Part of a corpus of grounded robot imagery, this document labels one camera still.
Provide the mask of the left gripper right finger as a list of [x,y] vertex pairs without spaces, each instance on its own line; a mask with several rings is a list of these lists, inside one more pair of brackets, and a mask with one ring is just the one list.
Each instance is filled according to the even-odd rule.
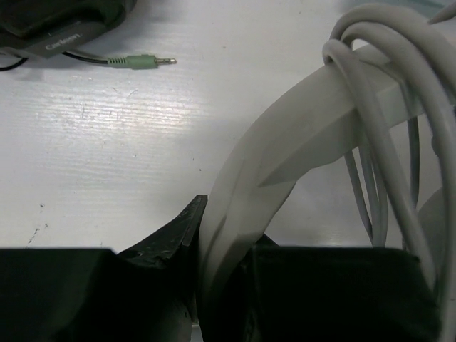
[[407,252],[262,237],[200,327],[205,341],[436,341],[441,323]]

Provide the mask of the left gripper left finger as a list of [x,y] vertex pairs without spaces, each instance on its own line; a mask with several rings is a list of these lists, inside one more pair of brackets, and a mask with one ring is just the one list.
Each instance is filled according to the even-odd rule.
[[207,197],[116,253],[3,248],[3,341],[189,341]]

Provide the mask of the grey over-ear headphones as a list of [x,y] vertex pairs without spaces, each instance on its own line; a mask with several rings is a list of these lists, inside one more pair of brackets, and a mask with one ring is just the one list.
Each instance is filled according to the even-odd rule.
[[420,257],[428,282],[442,286],[445,336],[455,332],[449,299],[454,248],[445,248],[442,266],[432,261],[389,134],[408,114],[393,110],[391,82],[373,87],[370,79],[375,72],[365,68],[362,55],[349,43],[327,41],[324,66],[268,108],[223,165],[199,231],[200,321],[215,310],[231,273],[263,235],[297,180],[351,152],[366,135],[409,250]]

